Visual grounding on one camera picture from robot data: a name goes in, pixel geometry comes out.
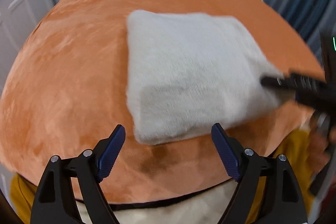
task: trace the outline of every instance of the white towel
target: white towel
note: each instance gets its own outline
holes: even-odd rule
[[[234,17],[134,11],[128,27],[127,106],[139,143],[155,145],[224,129],[280,106],[289,94],[263,89],[269,63]]]

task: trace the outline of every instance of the hand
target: hand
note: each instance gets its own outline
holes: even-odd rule
[[[331,143],[336,144],[336,127],[332,129],[332,131],[329,134],[329,141],[326,137],[323,137],[321,134],[316,132],[315,130],[312,130],[309,135],[309,146],[308,146],[308,164],[312,171],[315,174],[318,174],[323,167],[329,162],[330,160],[330,154],[325,152],[325,149],[327,148],[329,141]],[[332,187],[336,186],[336,176],[334,178],[334,182],[332,184]]]

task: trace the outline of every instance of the blue gripper pad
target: blue gripper pad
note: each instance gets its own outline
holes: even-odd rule
[[[217,123],[212,126],[212,141],[217,149],[220,159],[224,164],[227,174],[235,181],[240,181],[242,175],[239,172],[239,160],[229,144],[229,137],[224,136],[221,130],[223,130],[222,127]]]
[[[295,92],[295,101],[298,102],[300,100],[298,92]]]
[[[125,128],[121,125],[118,125],[112,133],[111,137],[106,139],[108,144],[105,148],[105,151],[102,152],[100,158],[97,161],[98,173],[96,177],[99,183],[110,175],[112,167],[125,142],[125,138]]]

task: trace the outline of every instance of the yellow fabric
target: yellow fabric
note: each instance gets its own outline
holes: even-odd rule
[[[37,187],[15,174],[10,186],[10,199],[24,224],[30,224],[30,215]]]
[[[310,178],[312,171],[306,164],[308,157],[308,133],[303,130],[292,131],[281,143],[274,157],[279,154],[287,156],[293,171],[299,182],[303,200],[307,212],[310,212],[314,197],[309,194],[308,188],[310,186]],[[260,203],[263,197],[263,189],[265,187],[266,179],[262,177],[259,181],[256,196],[252,204],[246,224],[255,221]],[[34,195],[37,187],[27,180],[16,174],[11,182],[10,198],[16,208],[18,216],[22,219],[24,224],[30,223],[31,208],[34,201]]]
[[[274,153],[274,157],[278,156],[279,154],[284,154],[288,158],[300,185],[307,213],[310,212],[314,200],[314,197],[309,192],[309,186],[311,183],[310,178],[313,172],[307,164],[307,147],[309,144],[308,134],[308,132],[300,129],[293,130],[282,141]],[[257,218],[258,210],[263,198],[263,189],[265,187],[265,183],[266,178],[261,177],[246,224],[252,223]]]

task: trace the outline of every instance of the orange plush fabric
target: orange plush fabric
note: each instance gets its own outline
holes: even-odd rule
[[[125,94],[126,18],[137,9],[235,16],[280,70],[323,77],[298,34],[261,0],[62,0],[30,35],[8,76],[0,101],[6,167],[37,185],[51,156],[77,156],[120,123],[126,142],[101,183],[109,203],[172,198],[228,179],[210,135],[158,146],[135,141]],[[228,133],[267,155],[310,113],[289,102]],[[81,198],[75,181],[74,190]]]

